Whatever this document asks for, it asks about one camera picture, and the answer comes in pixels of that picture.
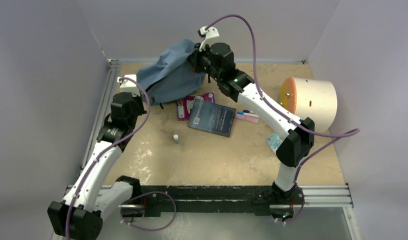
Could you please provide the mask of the blue student backpack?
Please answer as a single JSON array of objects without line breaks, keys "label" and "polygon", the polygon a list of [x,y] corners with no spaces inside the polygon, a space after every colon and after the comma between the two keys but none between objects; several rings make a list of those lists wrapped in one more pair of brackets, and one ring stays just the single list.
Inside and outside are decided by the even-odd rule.
[{"label": "blue student backpack", "polygon": [[156,62],[136,73],[137,82],[146,91],[152,106],[183,99],[202,86],[206,74],[195,73],[188,62],[194,49],[193,41],[182,39],[161,53]]}]

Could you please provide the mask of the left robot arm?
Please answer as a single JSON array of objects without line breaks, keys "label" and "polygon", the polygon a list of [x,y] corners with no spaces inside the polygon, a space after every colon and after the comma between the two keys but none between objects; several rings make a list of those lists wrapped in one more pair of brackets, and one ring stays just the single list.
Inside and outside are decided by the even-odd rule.
[{"label": "left robot arm", "polygon": [[138,116],[146,115],[140,94],[120,92],[113,96],[110,113],[104,118],[93,152],[79,178],[61,201],[52,201],[47,209],[56,235],[73,240],[95,240],[104,220],[123,201],[138,203],[139,181],[122,177],[112,188],[100,194],[103,183],[124,152],[136,127]]}]

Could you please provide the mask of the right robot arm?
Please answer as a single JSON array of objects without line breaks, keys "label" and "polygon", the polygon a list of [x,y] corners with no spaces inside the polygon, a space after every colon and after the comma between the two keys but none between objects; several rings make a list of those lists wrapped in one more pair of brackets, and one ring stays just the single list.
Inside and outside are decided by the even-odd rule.
[{"label": "right robot arm", "polygon": [[275,154],[280,165],[272,196],[286,203],[296,186],[298,166],[314,146],[314,121],[301,119],[266,95],[251,76],[236,68],[234,53],[226,43],[206,45],[203,50],[196,43],[187,60],[195,73],[207,74],[223,95],[252,110],[278,135],[281,145]]}]

